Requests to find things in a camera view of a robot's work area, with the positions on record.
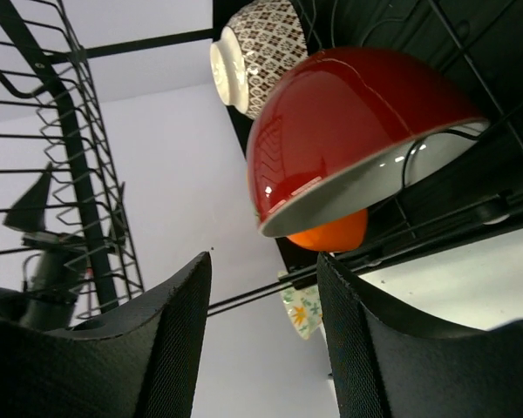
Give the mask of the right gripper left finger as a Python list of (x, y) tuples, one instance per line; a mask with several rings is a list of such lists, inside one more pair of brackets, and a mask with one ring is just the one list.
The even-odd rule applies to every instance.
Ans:
[(188, 417), (212, 284), (209, 253), (72, 330), (0, 317), (0, 417)]

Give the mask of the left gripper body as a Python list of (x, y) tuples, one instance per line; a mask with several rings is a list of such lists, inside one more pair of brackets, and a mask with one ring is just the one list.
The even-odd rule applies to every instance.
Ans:
[[(48, 305), (73, 305), (83, 287), (95, 293), (98, 303), (113, 303), (113, 229), (101, 223), (113, 221), (113, 192), (103, 179), (102, 168), (77, 165), (72, 171), (50, 162), (43, 169), (2, 169), (3, 175), (37, 174), (38, 179), (12, 204), (3, 209), (3, 225), (20, 232), (23, 245), (38, 252), (40, 264), (32, 281), (23, 281), (22, 295)], [(57, 219), (78, 212), (77, 230), (55, 233), (46, 228), (46, 211), (58, 209)]]

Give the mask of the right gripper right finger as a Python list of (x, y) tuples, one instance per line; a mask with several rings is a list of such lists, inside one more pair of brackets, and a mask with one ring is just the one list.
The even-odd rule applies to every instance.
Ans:
[(403, 302), (326, 253), (316, 270), (342, 417), (523, 417), (523, 320), (466, 327)]

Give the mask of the white floral bowl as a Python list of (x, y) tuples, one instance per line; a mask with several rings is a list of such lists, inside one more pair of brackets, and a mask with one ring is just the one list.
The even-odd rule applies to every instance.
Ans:
[(300, 290), (290, 287), (281, 290), (280, 296), (294, 329), (308, 340), (323, 323), (318, 285)]

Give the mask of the red bowl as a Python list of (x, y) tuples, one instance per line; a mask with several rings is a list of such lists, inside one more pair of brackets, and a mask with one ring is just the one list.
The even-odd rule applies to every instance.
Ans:
[(426, 179), (477, 144), (484, 113), (451, 80), (393, 50), (337, 47), (287, 72), (254, 121), (247, 163), (286, 172), (320, 162), (342, 217)]

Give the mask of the orange bowl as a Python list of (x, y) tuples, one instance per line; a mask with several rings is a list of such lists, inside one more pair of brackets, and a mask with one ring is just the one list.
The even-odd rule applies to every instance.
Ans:
[(258, 232), (315, 252), (340, 253), (360, 247), (369, 223), (367, 209), (342, 217), (316, 213), (326, 200), (315, 199), (314, 194), (327, 178), (324, 162), (292, 172), (275, 170), (265, 163), (247, 164), (248, 192)]

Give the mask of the brown patterned bowl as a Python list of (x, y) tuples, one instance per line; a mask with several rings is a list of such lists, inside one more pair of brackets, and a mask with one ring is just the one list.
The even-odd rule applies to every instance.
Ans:
[(308, 57), (293, 3), (253, 1), (243, 6), (211, 43), (209, 57), (222, 103), (256, 119), (282, 76)]

